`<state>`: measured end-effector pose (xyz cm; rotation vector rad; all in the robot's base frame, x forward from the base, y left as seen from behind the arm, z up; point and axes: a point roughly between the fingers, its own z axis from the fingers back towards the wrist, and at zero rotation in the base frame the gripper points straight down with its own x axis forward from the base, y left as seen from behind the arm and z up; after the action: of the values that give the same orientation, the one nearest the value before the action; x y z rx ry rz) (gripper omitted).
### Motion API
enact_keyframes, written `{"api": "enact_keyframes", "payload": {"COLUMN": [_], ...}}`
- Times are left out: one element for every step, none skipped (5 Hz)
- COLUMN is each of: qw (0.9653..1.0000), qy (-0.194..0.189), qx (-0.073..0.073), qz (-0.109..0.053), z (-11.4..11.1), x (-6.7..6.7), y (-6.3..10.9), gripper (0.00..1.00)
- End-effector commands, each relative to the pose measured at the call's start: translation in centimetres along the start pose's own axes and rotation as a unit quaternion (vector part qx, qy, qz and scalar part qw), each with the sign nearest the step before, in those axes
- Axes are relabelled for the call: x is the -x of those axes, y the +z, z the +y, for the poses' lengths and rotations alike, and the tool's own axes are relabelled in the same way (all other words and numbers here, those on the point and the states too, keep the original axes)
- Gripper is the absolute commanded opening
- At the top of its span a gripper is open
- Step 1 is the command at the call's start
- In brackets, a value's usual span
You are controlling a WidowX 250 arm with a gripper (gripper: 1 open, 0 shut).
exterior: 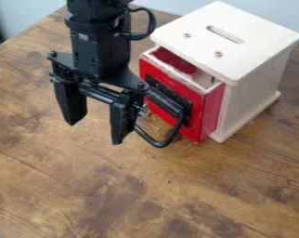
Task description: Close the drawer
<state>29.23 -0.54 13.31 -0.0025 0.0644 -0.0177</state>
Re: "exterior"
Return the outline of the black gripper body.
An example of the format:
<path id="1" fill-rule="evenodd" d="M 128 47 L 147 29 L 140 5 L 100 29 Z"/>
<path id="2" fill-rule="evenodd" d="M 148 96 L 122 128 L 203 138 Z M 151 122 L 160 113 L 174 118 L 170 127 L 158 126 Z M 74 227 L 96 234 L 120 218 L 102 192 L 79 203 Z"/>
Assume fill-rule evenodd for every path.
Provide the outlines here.
<path id="1" fill-rule="evenodd" d="M 150 88 L 130 70 L 132 41 L 142 40 L 150 33 L 131 33 L 132 16 L 128 12 L 107 19 L 82 18 L 71 12 L 64 15 L 71 30 L 72 53 L 52 51 L 54 83 L 80 86 L 91 82 L 88 90 L 99 83 L 124 88 L 144 96 Z M 120 93 L 103 88 L 104 93 L 118 98 Z"/>

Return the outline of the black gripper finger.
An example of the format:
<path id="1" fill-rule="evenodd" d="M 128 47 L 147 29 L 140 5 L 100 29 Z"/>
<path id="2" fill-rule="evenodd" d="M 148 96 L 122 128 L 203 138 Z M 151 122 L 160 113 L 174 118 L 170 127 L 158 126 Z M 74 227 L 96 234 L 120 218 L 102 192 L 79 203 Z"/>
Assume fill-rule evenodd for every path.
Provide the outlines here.
<path id="1" fill-rule="evenodd" d="M 68 125 L 74 126 L 87 115 L 87 97 L 80 94 L 78 85 L 55 84 L 56 99 Z"/>
<path id="2" fill-rule="evenodd" d="M 132 133 L 143 104 L 143 96 L 134 92 L 122 92 L 111 104 L 114 145 L 122 144 L 124 138 Z"/>

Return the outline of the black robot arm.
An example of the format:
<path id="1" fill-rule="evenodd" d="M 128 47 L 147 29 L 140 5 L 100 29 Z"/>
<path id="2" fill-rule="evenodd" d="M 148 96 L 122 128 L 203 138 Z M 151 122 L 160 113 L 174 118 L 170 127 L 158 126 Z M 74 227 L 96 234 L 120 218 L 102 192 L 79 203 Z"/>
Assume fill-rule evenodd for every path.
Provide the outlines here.
<path id="1" fill-rule="evenodd" d="M 88 113 L 87 100 L 111 106 L 112 142 L 123 143 L 132 133 L 144 107 L 150 85 L 130 69 L 132 42 L 156 29 L 132 31 L 134 0 L 67 0 L 64 22 L 70 28 L 72 51 L 52 51 L 51 81 L 66 122 L 75 125 Z"/>

